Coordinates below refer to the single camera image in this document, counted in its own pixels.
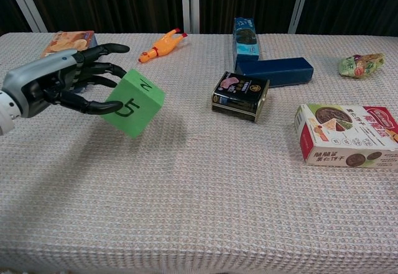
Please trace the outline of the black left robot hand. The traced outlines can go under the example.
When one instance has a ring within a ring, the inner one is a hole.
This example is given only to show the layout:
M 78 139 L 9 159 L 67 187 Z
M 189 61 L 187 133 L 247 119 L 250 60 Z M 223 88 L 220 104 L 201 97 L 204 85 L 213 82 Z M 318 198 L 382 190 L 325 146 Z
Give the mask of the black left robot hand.
M 128 51 L 127 45 L 118 43 L 101 44 L 82 51 L 71 48 L 8 71 L 1 88 L 1 112 L 8 113 L 11 118 L 31 118 L 51 104 L 92 115 L 116 112 L 122 108 L 122 102 L 88 101 L 73 91 L 88 84 L 116 87 L 117 83 L 101 75 L 109 73 L 122 78 L 126 71 L 97 59 Z

